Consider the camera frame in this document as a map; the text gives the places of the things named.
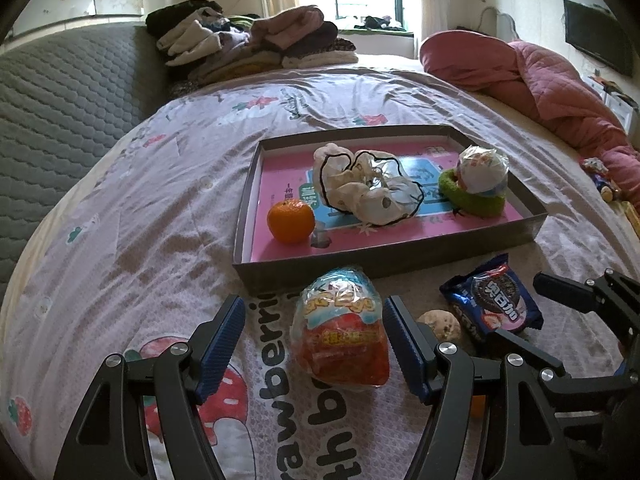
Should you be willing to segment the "pile of folded clothes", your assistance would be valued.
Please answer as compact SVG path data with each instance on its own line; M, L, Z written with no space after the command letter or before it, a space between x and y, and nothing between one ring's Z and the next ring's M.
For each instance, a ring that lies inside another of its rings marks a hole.
M338 36L318 6L227 18L215 1L186 0L152 12L145 26L180 91L279 68L358 61L356 46Z

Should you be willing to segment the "black wall television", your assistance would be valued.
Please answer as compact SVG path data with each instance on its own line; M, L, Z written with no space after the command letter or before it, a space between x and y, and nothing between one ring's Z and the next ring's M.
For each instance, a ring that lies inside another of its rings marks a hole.
M563 0L565 41L612 70L631 77L634 49L611 13L595 6Z

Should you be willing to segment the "pink quilted blanket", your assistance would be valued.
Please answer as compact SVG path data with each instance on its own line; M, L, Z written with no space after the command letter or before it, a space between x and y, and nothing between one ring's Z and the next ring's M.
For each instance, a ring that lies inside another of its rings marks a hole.
M514 108L583 158L597 157L626 200L639 206L639 153L612 110L562 55L456 29L424 40L420 61L427 73Z

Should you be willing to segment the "yellow packet on bed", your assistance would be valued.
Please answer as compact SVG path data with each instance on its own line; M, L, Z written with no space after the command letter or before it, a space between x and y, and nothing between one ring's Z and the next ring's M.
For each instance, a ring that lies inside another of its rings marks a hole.
M628 200L623 200L620 204L623 207L625 217L631 224L636 235L640 238L640 217L638 215L638 212L636 211L636 208L634 208L634 205L629 203Z

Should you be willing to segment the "beige drawstring cloth bag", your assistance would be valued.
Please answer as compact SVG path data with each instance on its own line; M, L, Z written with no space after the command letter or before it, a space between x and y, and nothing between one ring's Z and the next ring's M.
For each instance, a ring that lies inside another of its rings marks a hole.
M370 226L391 226L416 215L423 188L395 155L353 152L335 143L314 151L312 183L324 206Z

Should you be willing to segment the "red blue surprise egg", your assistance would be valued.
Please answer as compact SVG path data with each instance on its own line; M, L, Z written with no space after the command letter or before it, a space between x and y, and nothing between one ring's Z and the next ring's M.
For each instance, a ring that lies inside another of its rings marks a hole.
M311 377L353 389L382 387L390 350L382 299L359 266L316 278L299 295L290 328L292 355Z

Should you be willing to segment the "small colourful toy figure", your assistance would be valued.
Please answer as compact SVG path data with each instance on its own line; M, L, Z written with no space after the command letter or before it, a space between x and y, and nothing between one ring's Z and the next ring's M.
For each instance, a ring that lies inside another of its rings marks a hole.
M588 174L605 203L610 204L620 199L622 191L613 181L608 168L600 158L584 158L580 162L580 166Z

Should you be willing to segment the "walnut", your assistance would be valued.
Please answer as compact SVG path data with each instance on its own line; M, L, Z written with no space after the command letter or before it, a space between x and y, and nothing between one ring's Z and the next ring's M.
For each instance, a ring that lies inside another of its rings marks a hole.
M462 327L458 319L446 310L429 310L418 317L418 322L427 325L439 342L462 341Z

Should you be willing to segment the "blue Oreo cookie packet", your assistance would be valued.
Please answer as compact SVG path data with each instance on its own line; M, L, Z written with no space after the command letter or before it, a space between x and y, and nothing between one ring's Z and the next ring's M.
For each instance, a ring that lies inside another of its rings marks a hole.
M544 317L509 255L491 258L465 275L456 275L439 291L464 328L478 341L499 328L518 335L526 328L541 330Z

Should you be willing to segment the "grey cardboard box tray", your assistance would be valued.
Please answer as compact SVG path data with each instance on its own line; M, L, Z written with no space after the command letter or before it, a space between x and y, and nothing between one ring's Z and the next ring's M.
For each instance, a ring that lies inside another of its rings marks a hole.
M312 184L312 163L314 151L328 143L395 155L421 185L419 211L379 228L324 206ZM234 270L247 290L257 294L304 287L339 266L361 266L370 278L382 278L531 242L547 211L517 177L509 178L506 208L498 218L473 217L439 196L439 174L454 167L472 143L446 125L323 130L260 141L242 192ZM268 229L269 209L286 198L304 200L314 211L317 231L303 244L281 244Z

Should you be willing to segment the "white surprise egg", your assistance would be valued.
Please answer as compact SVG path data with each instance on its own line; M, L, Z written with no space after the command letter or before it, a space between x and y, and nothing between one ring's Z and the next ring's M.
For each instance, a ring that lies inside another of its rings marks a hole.
M472 145L458 157L454 175L463 191L485 197L505 196L508 187L509 157L495 148Z

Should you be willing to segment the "white drawer cabinet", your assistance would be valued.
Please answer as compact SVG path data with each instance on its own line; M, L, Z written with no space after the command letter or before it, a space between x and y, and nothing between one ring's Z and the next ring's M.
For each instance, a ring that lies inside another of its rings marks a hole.
M632 138L639 125L638 103L613 81L597 75L582 76L582 80L597 92L605 106L617 117L627 136Z

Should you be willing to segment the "grey quilted headboard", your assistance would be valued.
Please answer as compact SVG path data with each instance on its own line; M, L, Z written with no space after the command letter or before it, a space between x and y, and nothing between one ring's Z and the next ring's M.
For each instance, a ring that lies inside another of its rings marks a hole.
M1 57L1 284L58 201L168 100L154 38L134 22L38 38Z

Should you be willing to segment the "lilac strawberry bed sheet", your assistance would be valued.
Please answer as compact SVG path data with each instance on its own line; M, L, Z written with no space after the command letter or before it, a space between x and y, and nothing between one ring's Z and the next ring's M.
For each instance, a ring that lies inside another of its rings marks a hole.
M242 294L232 244L258 143L272 136L450 125L506 152L544 203L536 240L510 251L583 280L639 273L639 241L597 194L576 153L500 102L413 70L285 70L170 102L125 136L82 201L67 207L1 324L1 428L37 479L53 476L67 431L104 358L155 356ZM231 479L399 479L428 411L399 372L378 389L314 382L291 359L294 304L252 304L206 430Z

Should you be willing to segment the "orange tangerine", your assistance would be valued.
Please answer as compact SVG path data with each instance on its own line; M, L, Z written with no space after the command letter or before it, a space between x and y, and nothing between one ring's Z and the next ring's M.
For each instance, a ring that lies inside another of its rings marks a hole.
M296 245L308 240L316 219L311 206L303 200L282 200L269 209L267 226L277 242Z

